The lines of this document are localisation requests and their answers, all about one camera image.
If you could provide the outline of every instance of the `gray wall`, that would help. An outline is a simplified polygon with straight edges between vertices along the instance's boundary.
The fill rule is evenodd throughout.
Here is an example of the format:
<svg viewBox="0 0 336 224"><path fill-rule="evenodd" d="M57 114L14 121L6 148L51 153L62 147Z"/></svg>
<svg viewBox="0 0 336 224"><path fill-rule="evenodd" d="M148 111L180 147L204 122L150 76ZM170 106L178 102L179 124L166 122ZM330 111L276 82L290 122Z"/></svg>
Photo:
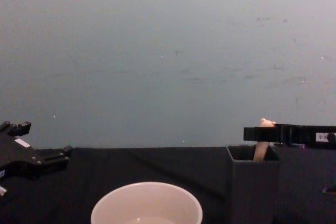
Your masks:
<svg viewBox="0 0 336 224"><path fill-rule="evenodd" d="M336 122L335 0L0 0L0 119L34 147Z"/></svg>

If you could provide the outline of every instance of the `black table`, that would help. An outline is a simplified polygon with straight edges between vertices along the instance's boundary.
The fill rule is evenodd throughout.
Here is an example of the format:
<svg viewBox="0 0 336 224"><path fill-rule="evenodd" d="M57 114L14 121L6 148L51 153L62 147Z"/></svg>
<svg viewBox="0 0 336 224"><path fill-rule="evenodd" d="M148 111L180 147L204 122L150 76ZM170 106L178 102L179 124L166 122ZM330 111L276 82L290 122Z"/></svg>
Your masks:
<svg viewBox="0 0 336 224"><path fill-rule="evenodd" d="M336 223L336 199L321 193L336 184L336 151L277 147L281 158L275 223ZM0 223L90 223L96 202L136 182L185 188L203 208L203 224L223 224L223 147L75 148L66 170L38 180L12 177L0 198Z"/></svg>

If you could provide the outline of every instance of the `sticker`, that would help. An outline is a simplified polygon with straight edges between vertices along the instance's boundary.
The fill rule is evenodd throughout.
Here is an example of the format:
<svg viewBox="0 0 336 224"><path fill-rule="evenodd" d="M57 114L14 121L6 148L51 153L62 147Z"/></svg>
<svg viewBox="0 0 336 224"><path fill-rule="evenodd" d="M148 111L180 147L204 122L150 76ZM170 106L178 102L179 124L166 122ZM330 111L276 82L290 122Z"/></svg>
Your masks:
<svg viewBox="0 0 336 224"><path fill-rule="evenodd" d="M15 142L18 143L18 144L20 144L20 145L22 145L25 148L30 147L30 145L28 143L26 143L25 141L23 141L22 139L17 138L15 140Z"/></svg>
<svg viewBox="0 0 336 224"><path fill-rule="evenodd" d="M325 142L325 143L335 143L336 142L336 133L316 133L316 142Z"/></svg>

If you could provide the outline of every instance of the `gray container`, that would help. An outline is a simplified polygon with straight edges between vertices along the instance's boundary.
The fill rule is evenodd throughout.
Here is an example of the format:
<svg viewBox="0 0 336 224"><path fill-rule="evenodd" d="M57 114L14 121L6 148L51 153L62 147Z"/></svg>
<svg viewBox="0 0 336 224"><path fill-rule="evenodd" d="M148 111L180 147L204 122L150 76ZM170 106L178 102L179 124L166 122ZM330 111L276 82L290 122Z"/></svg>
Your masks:
<svg viewBox="0 0 336 224"><path fill-rule="evenodd" d="M264 161L255 162L256 146L227 146L224 223L271 224L278 194L280 161L269 146Z"/></svg>

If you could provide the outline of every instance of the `black tablecloth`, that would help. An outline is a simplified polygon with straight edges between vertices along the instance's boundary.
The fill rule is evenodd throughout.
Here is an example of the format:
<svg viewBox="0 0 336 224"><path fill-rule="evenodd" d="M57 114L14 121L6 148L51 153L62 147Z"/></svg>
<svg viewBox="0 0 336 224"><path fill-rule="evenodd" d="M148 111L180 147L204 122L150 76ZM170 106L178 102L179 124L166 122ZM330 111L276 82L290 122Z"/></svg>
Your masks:
<svg viewBox="0 0 336 224"><path fill-rule="evenodd" d="M276 151L281 169L275 223L336 223L336 199L321 193L336 184L336 151ZM1 182L8 195L0 198L0 223L89 224L94 205L108 192L156 181L194 194L203 208L203 224L223 224L224 155L223 147L75 148L66 170Z"/></svg>

